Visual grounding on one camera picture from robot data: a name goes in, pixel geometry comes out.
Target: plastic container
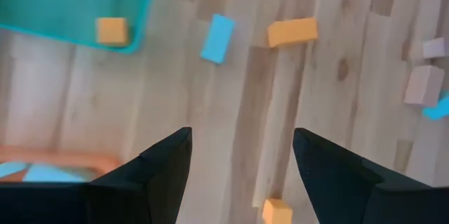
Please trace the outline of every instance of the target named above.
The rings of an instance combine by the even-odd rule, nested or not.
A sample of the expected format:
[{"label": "plastic container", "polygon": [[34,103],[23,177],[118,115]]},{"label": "plastic container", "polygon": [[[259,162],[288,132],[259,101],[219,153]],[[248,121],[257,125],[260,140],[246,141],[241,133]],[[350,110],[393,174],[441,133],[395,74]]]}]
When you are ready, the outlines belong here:
[{"label": "plastic container", "polygon": [[[0,27],[120,53],[136,51],[145,33],[150,0],[0,0]],[[112,48],[96,41],[96,20],[126,18],[130,43]]]}]

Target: teal tray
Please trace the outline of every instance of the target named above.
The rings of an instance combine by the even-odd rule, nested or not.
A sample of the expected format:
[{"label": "teal tray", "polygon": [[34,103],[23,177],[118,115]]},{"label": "teal tray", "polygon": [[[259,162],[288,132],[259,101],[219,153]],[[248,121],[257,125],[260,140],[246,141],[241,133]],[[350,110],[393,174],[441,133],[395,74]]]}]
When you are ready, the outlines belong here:
[{"label": "teal tray", "polygon": [[[120,53],[136,51],[145,34],[150,0],[0,0],[0,27]],[[126,18],[130,44],[96,42],[96,20]]]}]

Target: pink block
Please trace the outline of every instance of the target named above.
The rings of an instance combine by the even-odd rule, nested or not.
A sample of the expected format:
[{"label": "pink block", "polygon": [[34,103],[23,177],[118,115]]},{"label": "pink block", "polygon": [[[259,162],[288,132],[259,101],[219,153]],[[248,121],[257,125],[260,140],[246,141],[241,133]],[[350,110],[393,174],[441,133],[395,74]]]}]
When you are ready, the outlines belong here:
[{"label": "pink block", "polygon": [[404,102],[407,104],[435,107],[443,86],[444,70],[431,66],[414,67],[406,90]]},{"label": "pink block", "polygon": [[426,59],[449,56],[449,39],[441,37],[425,41],[423,44],[422,55]]}]

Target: wooden floor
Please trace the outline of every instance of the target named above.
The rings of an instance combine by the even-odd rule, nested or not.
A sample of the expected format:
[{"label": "wooden floor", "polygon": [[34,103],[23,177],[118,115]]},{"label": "wooden floor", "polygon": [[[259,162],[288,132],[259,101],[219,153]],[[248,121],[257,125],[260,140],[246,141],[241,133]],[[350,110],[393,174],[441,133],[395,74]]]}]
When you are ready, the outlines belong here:
[{"label": "wooden floor", "polygon": [[[413,65],[449,70],[420,59],[423,41],[449,35],[448,2],[154,0],[132,56],[1,31],[0,141],[127,160],[192,126],[181,224],[261,223],[268,196],[293,207],[294,223],[317,223],[292,158],[295,127],[449,185],[448,121],[402,103]],[[215,13],[236,21],[221,66],[199,58]],[[267,48],[271,22],[309,16],[318,41]]]}]

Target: blue object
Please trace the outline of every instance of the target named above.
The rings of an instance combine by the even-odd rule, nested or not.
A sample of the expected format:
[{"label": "blue object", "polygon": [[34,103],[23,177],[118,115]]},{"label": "blue object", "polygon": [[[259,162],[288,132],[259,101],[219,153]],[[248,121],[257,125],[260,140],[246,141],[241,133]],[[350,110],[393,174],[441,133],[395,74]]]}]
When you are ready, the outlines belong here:
[{"label": "blue object", "polygon": [[6,162],[0,164],[0,178],[17,173],[27,168],[24,162]]},{"label": "blue object", "polygon": [[201,58],[222,64],[226,58],[234,26],[233,20],[215,14],[210,25],[208,38],[201,52]]},{"label": "blue object", "polygon": [[59,168],[46,164],[33,164],[24,182],[85,182],[81,177],[65,172]]},{"label": "blue object", "polygon": [[422,110],[422,114],[430,120],[439,120],[449,115],[449,91],[443,94],[436,107],[428,107]]},{"label": "blue object", "polygon": [[[120,53],[136,51],[145,33],[150,0],[0,0],[0,27]],[[96,41],[96,20],[127,19],[130,44]]]}]

